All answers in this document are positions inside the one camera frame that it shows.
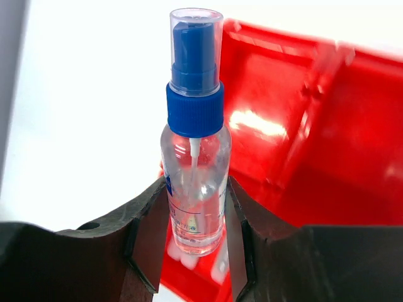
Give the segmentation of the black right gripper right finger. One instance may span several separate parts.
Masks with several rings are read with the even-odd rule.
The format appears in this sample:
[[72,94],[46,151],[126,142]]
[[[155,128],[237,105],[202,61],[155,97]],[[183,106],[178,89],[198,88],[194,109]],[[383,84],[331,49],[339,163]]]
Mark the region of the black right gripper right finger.
[[401,301],[402,228],[285,222],[230,177],[225,222],[234,301]]

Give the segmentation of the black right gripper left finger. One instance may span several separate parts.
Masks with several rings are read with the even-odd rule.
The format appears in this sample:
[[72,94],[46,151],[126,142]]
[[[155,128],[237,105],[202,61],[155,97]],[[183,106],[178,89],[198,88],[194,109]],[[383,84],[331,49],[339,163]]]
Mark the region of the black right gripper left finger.
[[1,224],[2,301],[151,301],[169,208],[166,183],[76,230]]

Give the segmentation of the clear blue-cap spray bottle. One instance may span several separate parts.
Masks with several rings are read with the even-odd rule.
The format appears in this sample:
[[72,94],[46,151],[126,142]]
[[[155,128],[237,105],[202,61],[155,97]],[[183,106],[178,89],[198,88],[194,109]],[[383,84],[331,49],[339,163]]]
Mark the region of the clear blue-cap spray bottle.
[[162,166],[174,242],[186,254],[204,256],[222,239],[232,147],[219,78],[224,17],[203,8],[176,9],[169,17]]

